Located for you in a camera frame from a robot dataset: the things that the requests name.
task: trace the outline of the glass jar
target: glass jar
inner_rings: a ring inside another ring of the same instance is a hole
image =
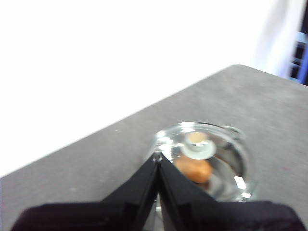
[[[252,197],[254,163],[244,145],[244,134],[237,128],[182,122],[156,133],[148,156],[154,151],[161,151],[177,167],[181,158],[198,160],[198,164],[206,161],[207,165],[198,166],[210,165],[210,175],[196,185],[217,201],[244,202]],[[185,170],[179,170],[192,180]]]

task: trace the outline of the gray tabletop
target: gray tabletop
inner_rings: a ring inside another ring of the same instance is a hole
[[[101,200],[139,168],[157,131],[182,121],[243,130],[257,166],[258,198],[290,205],[306,222],[307,100],[306,86],[228,67],[1,178],[1,230],[29,206]]]

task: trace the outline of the white wall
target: white wall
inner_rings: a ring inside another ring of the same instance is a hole
[[[2,0],[0,176],[231,64],[285,76],[304,2]]]

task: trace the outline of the white background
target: white background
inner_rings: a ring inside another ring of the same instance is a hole
[[[2,0],[0,176],[231,64],[282,77],[304,0]]]

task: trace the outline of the orange object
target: orange object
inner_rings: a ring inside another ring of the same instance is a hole
[[[194,160],[185,155],[178,158],[174,164],[188,179],[199,184],[208,182],[213,171],[206,160]]]

